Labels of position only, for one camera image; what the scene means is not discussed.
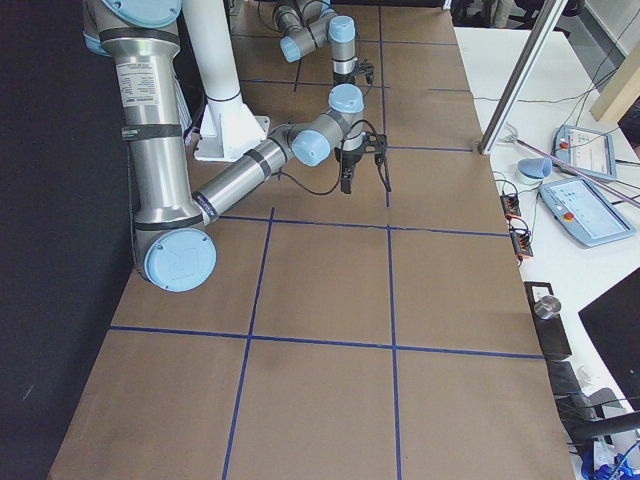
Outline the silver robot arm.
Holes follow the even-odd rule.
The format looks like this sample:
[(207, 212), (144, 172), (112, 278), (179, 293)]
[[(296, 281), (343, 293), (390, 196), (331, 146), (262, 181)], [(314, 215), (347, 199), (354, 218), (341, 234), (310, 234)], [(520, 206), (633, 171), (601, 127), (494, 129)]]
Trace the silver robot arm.
[(354, 84), (358, 76), (373, 85), (374, 66), (357, 55), (354, 19), (338, 13), (329, 1), (277, 1), (272, 20), (287, 62), (298, 62), (329, 45), (335, 85)]
[(314, 167), (335, 157), (344, 193), (366, 154), (388, 179), (386, 137), (365, 119), (356, 85), (374, 70), (357, 56), (354, 20), (329, 2), (274, 7), (285, 59), (329, 46), (334, 81), (314, 121), (277, 127), (243, 100), (221, 2), (87, 1), (83, 17), (87, 48), (115, 64), (140, 202), (133, 253), (150, 283), (170, 292), (204, 283), (217, 261), (206, 227), (291, 159)]

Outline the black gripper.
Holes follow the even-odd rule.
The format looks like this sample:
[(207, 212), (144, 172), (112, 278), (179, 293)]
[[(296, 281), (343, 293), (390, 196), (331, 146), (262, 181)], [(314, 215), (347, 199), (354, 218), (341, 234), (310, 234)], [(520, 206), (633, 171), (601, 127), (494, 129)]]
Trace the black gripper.
[(361, 143), (353, 150), (338, 146), (334, 149), (336, 160), (341, 166), (340, 190), (352, 193), (353, 170), (365, 154), (373, 154), (377, 167), (387, 166), (387, 137), (380, 133), (364, 132)]
[(349, 75), (349, 82), (355, 84), (358, 77), (363, 76), (367, 84), (373, 84), (375, 80), (375, 66), (367, 59), (360, 59)]

